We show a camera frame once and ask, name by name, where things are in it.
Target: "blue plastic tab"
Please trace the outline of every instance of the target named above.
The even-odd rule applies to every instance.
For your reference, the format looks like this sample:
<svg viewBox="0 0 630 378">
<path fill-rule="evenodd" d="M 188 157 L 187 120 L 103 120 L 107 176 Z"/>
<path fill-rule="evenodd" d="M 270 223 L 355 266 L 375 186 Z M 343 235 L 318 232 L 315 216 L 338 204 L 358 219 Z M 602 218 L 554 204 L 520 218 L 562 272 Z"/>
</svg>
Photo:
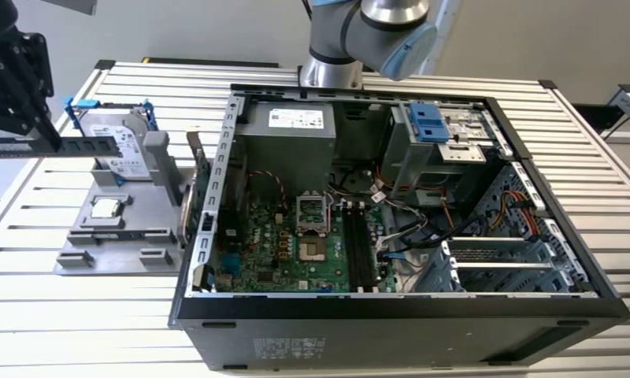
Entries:
<svg viewBox="0 0 630 378">
<path fill-rule="evenodd" d="M 148 122 L 148 130 L 151 132 L 156 132 L 158 124 L 155 123 L 154 106 L 151 105 L 148 100 L 143 101 L 142 108 L 144 108 L 144 111 L 146 111 L 146 121 Z"/>
<path fill-rule="evenodd" d="M 310 4 L 312 6 L 327 6 L 328 4 L 335 4 L 336 2 L 348 2 L 350 0 L 311 0 Z"/>
<path fill-rule="evenodd" d="M 70 117 L 71 125 L 74 128 L 80 128 L 79 120 L 76 118 L 76 115 L 74 114 L 74 108 L 71 107 L 71 97 L 64 97 L 63 103 L 64 103 L 64 113 L 66 116 Z"/>
<path fill-rule="evenodd" d="M 434 104 L 408 104 L 410 123 L 418 130 L 419 142 L 446 143 L 450 139 L 448 128 Z"/>
<path fill-rule="evenodd" d="M 86 100 L 82 99 L 76 101 L 76 104 L 74 104 L 74 107 L 78 109 L 94 109 L 100 105 L 100 102 L 96 100 Z"/>
</svg>

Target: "slotted metal table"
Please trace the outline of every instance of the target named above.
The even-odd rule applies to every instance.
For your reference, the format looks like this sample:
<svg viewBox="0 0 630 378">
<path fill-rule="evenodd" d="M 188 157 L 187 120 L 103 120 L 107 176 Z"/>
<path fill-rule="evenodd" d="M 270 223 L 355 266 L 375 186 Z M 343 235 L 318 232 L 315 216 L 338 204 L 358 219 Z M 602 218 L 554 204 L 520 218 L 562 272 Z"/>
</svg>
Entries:
<svg viewBox="0 0 630 378">
<path fill-rule="evenodd" d="M 115 63 L 95 69 L 76 99 L 155 106 L 170 154 L 192 166 L 184 131 L 214 156 L 230 83 L 295 85 L 294 69 Z M 491 96 L 630 307 L 630 172 L 558 90 L 538 81 L 366 74 L 364 87 Z M 56 122 L 74 135 L 66 118 Z M 175 277 L 50 274 L 86 190 L 92 160 L 32 159 L 0 202 L 0 376 L 184 376 L 208 373 L 183 332 L 166 329 Z M 630 378 L 630 321 L 528 369 L 264 372 L 298 376 Z"/>
</svg>

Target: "gray wall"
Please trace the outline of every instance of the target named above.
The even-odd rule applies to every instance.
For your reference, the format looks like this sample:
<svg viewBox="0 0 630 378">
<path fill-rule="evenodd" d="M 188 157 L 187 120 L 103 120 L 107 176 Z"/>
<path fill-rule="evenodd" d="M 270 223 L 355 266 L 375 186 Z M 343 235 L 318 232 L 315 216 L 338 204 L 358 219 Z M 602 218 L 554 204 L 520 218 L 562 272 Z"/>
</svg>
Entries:
<svg viewBox="0 0 630 378">
<path fill-rule="evenodd" d="M 435 74 L 551 79 L 600 102 L 630 83 L 630 0 L 462 0 Z"/>
<path fill-rule="evenodd" d="M 307 54 L 310 23 L 296 0 L 98 0 L 95 16 L 39 1 L 14 3 L 18 28 L 46 36 L 54 114 L 102 58 L 184 57 L 295 67 Z"/>
</svg>

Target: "power supply label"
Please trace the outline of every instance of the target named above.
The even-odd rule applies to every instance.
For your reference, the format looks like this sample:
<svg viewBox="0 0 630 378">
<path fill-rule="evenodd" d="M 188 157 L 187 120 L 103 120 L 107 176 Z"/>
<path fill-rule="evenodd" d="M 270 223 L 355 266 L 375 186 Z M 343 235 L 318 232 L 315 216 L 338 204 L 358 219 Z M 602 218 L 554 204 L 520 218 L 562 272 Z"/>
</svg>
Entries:
<svg viewBox="0 0 630 378">
<path fill-rule="evenodd" d="M 272 109 L 268 128 L 324 128 L 324 112 L 320 110 Z"/>
</svg>

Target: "case label sticker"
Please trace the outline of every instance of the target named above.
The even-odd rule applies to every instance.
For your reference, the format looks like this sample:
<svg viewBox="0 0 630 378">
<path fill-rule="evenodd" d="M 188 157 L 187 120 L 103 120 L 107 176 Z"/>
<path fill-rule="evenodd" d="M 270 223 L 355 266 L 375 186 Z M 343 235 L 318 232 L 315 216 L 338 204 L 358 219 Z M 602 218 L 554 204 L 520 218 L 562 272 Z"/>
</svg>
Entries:
<svg viewBox="0 0 630 378">
<path fill-rule="evenodd" d="M 254 338 L 254 353 L 260 360 L 316 359 L 324 352 L 326 338 Z"/>
<path fill-rule="evenodd" d="M 320 110 L 272 109 L 268 128 L 324 128 L 324 112 Z"/>
</svg>

